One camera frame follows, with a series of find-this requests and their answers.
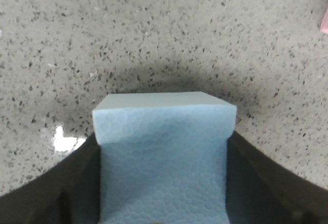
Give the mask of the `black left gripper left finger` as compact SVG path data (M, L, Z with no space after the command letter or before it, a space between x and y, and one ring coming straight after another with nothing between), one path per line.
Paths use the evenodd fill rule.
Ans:
M94 134L56 166L1 196L1 223L99 223L100 147Z

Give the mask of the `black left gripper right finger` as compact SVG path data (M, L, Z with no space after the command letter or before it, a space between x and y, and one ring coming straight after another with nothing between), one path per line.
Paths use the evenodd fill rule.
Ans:
M291 212L294 223L327 223L327 189L273 161L236 131L229 142L251 164L274 197Z

